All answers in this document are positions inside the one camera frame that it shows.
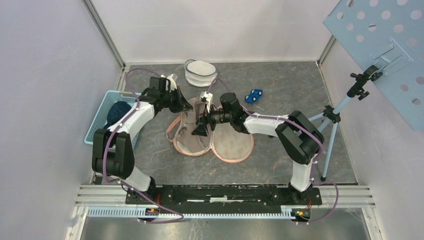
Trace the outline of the white mesh laundry bag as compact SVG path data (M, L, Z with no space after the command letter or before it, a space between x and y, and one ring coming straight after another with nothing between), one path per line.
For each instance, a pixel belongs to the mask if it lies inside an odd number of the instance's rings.
M188 59L184 63L185 79L195 87L208 87L218 76L214 65L195 59Z

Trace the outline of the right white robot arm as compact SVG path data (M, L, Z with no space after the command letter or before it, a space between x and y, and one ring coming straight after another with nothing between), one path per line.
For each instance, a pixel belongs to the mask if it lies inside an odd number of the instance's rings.
M289 115L273 116L254 113L244 109L236 94L221 95L221 108L211 104L213 95L203 92L199 99L206 104L191 132L194 136L206 137L217 124L230 124L238 133L263 134L277 137L288 156L293 160L292 177L288 184L289 199L302 204L309 198L312 187L312 164L323 150L324 137L300 111Z

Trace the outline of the dark blue lace bra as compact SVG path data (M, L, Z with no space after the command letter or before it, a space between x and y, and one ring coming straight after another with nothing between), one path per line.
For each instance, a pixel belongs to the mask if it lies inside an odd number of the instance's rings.
M125 101L115 102L107 113L106 125L103 129L108 129L110 126L118 123L131 109L132 106Z

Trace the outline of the floral peach laundry bag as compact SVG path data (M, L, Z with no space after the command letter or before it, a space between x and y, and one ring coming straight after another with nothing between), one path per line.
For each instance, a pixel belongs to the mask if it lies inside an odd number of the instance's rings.
M183 111L169 125L166 138L181 154L197 157L212 151L223 162L235 164L247 159L254 149L251 134L237 132L229 123L218 124L207 135L193 135L206 104L199 97L188 100L193 109Z

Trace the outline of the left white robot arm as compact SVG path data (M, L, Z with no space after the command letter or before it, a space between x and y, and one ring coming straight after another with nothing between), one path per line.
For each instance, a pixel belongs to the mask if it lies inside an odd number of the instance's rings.
M174 76L152 76L149 86L136 95L135 104L116 123L107 129L97 129L93 136L92 169L102 174L107 183L117 182L130 192L137 193L145 204L157 198L153 177L135 166L133 140L146 123L163 109L172 113L192 110Z

